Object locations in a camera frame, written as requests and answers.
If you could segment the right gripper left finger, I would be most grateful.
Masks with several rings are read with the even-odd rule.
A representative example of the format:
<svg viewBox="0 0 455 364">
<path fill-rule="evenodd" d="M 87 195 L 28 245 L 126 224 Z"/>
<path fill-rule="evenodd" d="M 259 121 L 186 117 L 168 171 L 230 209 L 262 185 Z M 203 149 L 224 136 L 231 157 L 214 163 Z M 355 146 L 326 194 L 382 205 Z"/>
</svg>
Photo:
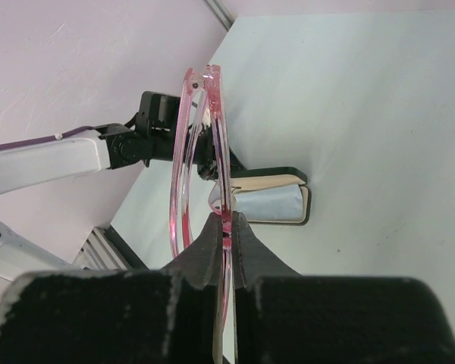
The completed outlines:
<svg viewBox="0 0 455 364">
<path fill-rule="evenodd" d="M 38 271 L 0 299 L 0 363 L 221 363 L 222 224 L 159 270 Z"/>
</svg>

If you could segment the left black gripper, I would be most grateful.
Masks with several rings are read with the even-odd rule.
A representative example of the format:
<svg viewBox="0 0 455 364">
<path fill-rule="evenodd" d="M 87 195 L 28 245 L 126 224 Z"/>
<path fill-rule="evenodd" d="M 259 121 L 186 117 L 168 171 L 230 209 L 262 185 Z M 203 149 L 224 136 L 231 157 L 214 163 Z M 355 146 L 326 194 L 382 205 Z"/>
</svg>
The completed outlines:
<svg viewBox="0 0 455 364">
<path fill-rule="evenodd" d="M 201 179 L 218 179 L 217 158 L 211 127 L 202 127 L 197 137 L 193 163 L 197 166 L 197 174 Z"/>
</svg>

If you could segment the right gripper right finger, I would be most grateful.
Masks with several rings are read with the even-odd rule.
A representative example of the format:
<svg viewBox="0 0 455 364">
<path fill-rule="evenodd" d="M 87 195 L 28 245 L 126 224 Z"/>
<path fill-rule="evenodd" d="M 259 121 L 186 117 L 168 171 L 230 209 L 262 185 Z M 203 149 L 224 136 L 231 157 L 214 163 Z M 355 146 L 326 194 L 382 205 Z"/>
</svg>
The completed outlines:
<svg viewBox="0 0 455 364">
<path fill-rule="evenodd" d="M 455 363 L 455 336 L 414 278 L 302 275 L 232 222 L 238 363 Z"/>
</svg>

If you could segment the pink frame purple sunglasses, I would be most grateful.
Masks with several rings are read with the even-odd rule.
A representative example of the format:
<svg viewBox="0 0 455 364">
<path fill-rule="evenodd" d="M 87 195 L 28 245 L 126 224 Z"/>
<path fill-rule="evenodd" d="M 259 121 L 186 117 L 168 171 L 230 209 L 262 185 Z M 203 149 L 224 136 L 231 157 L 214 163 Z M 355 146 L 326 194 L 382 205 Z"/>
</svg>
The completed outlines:
<svg viewBox="0 0 455 364">
<path fill-rule="evenodd" d="M 210 215 L 198 236 L 190 217 L 191 174 L 213 180 Z M 165 351 L 171 363 L 221 363 L 231 298 L 233 193 L 221 68 L 189 69 L 174 135 L 168 229 L 172 276 Z"/>
</svg>

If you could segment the black glasses case beige lining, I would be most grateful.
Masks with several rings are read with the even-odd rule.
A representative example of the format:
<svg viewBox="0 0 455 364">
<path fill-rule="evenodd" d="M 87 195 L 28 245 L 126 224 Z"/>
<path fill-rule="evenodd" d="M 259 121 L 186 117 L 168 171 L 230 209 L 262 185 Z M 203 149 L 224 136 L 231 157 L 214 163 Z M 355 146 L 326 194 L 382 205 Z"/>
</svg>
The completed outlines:
<svg viewBox="0 0 455 364">
<path fill-rule="evenodd" d="M 294 167 L 258 168 L 231 174 L 235 210 L 253 224 L 304 225 L 312 193 Z"/>
</svg>

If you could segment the light blue cleaning cloth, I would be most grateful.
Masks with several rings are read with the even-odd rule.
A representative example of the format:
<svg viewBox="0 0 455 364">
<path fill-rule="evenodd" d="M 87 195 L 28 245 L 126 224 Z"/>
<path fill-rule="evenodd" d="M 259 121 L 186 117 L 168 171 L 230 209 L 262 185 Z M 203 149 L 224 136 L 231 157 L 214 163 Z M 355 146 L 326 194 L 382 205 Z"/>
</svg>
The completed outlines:
<svg viewBox="0 0 455 364">
<path fill-rule="evenodd" d="M 304 216 L 304 199 L 296 185 L 234 194 L 235 207 L 248 221 L 295 222 Z"/>
</svg>

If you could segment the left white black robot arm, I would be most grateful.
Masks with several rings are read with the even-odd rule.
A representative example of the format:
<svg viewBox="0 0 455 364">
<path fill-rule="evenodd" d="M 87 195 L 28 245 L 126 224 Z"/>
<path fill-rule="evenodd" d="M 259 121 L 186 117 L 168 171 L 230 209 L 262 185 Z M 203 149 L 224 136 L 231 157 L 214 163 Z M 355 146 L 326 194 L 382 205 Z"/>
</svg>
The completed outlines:
<svg viewBox="0 0 455 364">
<path fill-rule="evenodd" d="M 192 83 L 181 96 L 145 92 L 126 124 L 84 126 L 62 134 L 0 145 L 0 195 L 25 187 L 115 170 L 172 162 L 169 234 L 178 256 L 193 238 L 189 183 L 193 167 L 216 186 L 211 208 L 221 216 L 222 248 L 231 249 L 231 173 L 242 168 L 228 146 L 221 91 Z"/>
</svg>

